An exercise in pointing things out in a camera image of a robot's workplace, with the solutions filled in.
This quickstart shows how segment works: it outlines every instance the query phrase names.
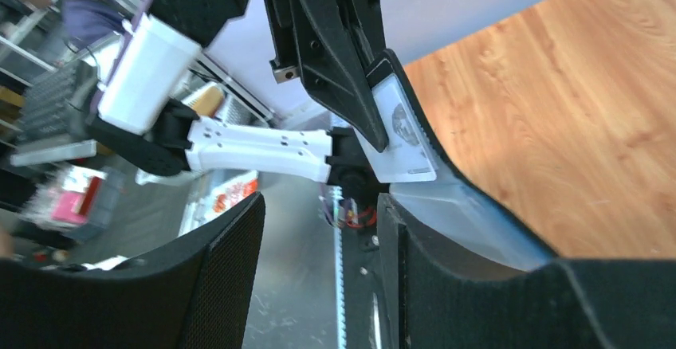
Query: wood grain surface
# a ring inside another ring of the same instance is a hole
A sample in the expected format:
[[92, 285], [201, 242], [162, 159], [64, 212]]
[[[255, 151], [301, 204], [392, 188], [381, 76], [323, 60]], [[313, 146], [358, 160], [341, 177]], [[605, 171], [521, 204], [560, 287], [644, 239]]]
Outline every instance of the wood grain surface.
[[548, 0], [407, 66], [454, 163], [567, 257], [676, 257], [676, 0]]

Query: pink package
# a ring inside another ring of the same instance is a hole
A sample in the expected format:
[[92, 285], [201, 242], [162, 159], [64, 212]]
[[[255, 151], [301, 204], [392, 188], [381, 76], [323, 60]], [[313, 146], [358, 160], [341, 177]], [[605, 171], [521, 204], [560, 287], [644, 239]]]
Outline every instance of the pink package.
[[77, 213], [77, 209], [80, 207], [84, 196], [84, 194], [70, 191], [61, 194], [57, 206], [52, 211], [52, 219], [75, 225], [85, 224], [87, 217]]

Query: white plastic casing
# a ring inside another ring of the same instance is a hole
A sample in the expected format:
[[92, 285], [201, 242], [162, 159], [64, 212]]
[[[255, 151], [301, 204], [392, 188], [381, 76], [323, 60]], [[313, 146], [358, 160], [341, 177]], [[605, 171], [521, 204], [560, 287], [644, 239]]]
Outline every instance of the white plastic casing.
[[144, 16], [99, 104], [105, 122], [142, 135], [202, 48], [160, 20]]
[[332, 138], [326, 131], [287, 131], [224, 124], [205, 116], [196, 120], [186, 151], [191, 170], [222, 168], [296, 175], [326, 183]]

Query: gray floor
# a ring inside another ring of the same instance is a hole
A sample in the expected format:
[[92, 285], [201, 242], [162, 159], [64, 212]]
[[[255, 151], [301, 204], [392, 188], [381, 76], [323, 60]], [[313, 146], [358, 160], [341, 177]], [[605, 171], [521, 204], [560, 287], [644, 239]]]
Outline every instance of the gray floor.
[[[121, 159], [108, 165], [128, 174], [109, 230], [72, 251], [72, 262], [132, 257], [179, 232], [189, 188], [137, 186], [136, 169]], [[317, 216], [318, 187], [309, 180], [262, 174], [266, 217], [244, 348], [335, 348], [336, 283], [333, 231]]]

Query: white card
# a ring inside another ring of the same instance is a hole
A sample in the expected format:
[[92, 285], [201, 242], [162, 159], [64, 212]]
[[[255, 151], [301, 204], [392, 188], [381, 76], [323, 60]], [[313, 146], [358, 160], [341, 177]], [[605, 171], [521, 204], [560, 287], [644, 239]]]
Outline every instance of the white card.
[[430, 182], [437, 178], [427, 139], [415, 120], [399, 79], [391, 74], [373, 88], [390, 143], [379, 153], [357, 132], [364, 153], [381, 183]]

